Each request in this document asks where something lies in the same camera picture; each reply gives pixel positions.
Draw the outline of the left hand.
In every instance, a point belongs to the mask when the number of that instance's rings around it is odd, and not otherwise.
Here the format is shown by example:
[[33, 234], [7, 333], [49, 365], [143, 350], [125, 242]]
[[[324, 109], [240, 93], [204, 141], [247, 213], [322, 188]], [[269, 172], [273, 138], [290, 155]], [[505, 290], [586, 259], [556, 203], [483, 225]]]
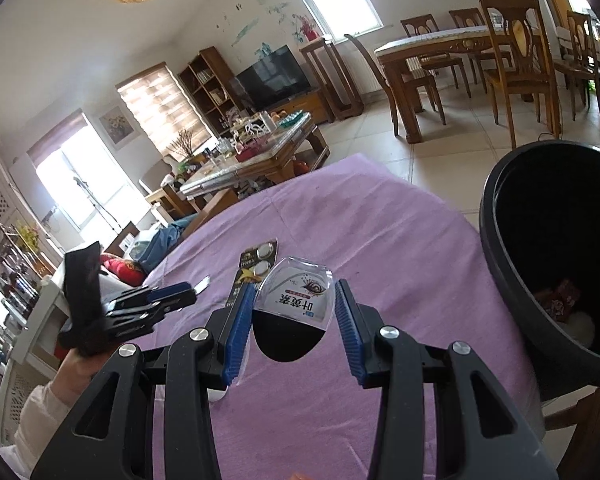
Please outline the left hand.
[[78, 350], [71, 349], [50, 382], [50, 390], [71, 408], [113, 353], [114, 350], [108, 349], [97, 356], [82, 356]]

